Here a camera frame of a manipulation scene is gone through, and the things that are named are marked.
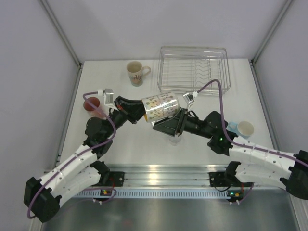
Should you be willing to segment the pink ghost pattern mug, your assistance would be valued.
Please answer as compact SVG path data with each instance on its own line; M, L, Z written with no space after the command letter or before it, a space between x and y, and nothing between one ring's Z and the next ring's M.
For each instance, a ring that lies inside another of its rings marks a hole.
M87 98L83 103L83 107L87 111L90 117L106 119L106 116L104 115L104 108L98 98L96 97Z

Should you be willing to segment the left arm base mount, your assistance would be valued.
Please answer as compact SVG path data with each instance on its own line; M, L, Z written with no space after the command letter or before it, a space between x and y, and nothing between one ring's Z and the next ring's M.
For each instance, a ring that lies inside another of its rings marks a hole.
M104 187L122 187L125 180L125 172L110 171L103 175L99 183Z

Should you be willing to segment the light blue mug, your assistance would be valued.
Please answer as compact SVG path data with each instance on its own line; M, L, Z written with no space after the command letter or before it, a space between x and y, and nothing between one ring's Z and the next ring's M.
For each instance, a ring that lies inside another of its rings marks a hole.
M241 121L239 123L230 122L227 126L227 130L236 133L237 135L248 139L254 132L254 126L248 121Z

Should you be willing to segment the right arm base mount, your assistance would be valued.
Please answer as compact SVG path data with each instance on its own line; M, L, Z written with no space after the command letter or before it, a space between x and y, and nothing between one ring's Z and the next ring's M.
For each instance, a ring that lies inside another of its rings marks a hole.
M210 186L219 192L225 192L233 186L225 176L224 172L209 172Z

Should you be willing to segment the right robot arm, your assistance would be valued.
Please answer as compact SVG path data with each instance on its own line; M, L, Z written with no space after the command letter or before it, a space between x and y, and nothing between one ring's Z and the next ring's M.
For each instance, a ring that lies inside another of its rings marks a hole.
M257 145L228 131L222 114L213 111L204 120L182 107L158 109L143 101L128 107L129 117L136 123L142 117L153 123L153 130L175 137L188 132L207 138L208 147L216 154L231 159L224 177L229 185L261 183L279 187L291 195L308 198L308 153L282 152Z

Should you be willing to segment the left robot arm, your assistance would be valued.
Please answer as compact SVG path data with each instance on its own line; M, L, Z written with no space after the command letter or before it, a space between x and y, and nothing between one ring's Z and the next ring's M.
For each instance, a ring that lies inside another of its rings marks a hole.
M86 123L86 140L59 166L39 179L30 178L25 185L24 204L27 217L42 223L51 220L73 196L91 186L102 186L108 195L114 194L115 175L99 159L107 153L117 130L126 122L136 124L144 115L142 100L121 96L112 103L109 114L91 117Z

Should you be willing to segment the white floral mug orange inside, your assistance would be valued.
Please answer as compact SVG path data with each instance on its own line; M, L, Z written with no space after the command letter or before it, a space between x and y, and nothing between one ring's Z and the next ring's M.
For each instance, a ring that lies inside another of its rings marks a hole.
M173 92L161 93L141 99L146 122L151 123L174 116L180 109L180 103Z

